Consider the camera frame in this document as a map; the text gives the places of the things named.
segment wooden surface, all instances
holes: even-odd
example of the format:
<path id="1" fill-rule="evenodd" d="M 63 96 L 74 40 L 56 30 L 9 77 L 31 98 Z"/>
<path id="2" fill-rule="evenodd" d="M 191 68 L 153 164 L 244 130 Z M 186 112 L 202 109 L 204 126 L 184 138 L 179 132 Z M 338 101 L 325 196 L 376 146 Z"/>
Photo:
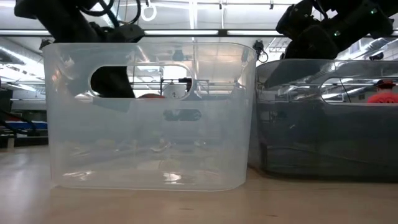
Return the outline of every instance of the wooden surface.
<path id="1" fill-rule="evenodd" d="M 277 180 L 248 171 L 225 192 L 50 185 L 47 148 L 0 154 L 0 224 L 398 223 L 398 186 Z"/>

